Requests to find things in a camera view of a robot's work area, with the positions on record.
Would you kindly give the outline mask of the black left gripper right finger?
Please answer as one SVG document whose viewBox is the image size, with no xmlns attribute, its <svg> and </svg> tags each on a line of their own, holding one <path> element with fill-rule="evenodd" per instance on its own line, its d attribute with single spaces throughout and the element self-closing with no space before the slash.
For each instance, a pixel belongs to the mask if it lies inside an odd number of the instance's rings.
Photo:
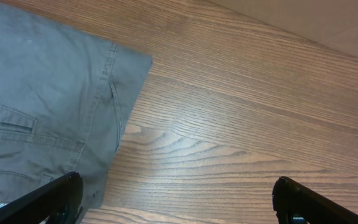
<svg viewBox="0 0 358 224">
<path fill-rule="evenodd" d="M 358 214 L 289 177 L 280 177 L 272 191 L 279 224 L 358 224 Z"/>
</svg>

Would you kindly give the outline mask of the grey shorts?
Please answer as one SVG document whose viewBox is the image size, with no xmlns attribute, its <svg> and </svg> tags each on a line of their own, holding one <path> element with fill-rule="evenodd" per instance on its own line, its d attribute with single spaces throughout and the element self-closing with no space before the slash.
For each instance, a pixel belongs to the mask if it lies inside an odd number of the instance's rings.
<svg viewBox="0 0 358 224">
<path fill-rule="evenodd" d="M 71 172 L 106 177 L 152 57 L 0 3 L 0 208 Z"/>
</svg>

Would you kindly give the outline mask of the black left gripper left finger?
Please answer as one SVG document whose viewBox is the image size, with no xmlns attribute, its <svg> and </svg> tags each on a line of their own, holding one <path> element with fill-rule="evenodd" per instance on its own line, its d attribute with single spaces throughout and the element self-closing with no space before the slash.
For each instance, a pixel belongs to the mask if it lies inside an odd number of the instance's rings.
<svg viewBox="0 0 358 224">
<path fill-rule="evenodd" d="M 83 179 L 69 172 L 0 208 L 0 224 L 74 224 L 83 211 Z"/>
</svg>

